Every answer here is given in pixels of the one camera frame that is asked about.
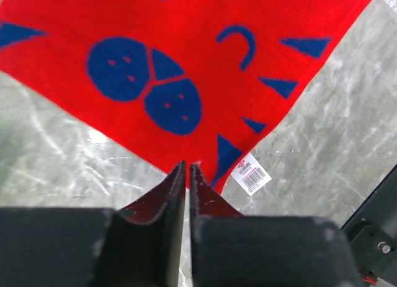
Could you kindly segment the red and blue towel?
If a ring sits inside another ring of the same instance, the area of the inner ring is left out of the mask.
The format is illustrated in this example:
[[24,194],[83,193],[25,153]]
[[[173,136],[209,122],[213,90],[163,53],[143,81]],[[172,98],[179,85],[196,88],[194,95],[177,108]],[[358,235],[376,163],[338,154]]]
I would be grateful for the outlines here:
[[371,0],[1,0],[1,71],[218,192]]

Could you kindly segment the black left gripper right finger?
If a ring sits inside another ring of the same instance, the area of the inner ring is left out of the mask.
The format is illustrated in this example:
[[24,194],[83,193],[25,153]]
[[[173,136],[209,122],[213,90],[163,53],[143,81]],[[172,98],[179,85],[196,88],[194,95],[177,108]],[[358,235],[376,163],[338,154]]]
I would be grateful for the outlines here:
[[315,216],[245,216],[190,167],[194,286],[362,286],[344,233]]

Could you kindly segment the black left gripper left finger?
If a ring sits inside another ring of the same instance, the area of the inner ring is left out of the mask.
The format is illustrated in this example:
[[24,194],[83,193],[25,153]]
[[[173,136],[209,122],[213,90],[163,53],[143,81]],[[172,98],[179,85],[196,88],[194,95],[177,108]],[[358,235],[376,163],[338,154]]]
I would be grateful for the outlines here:
[[185,175],[119,210],[1,208],[1,285],[177,286]]

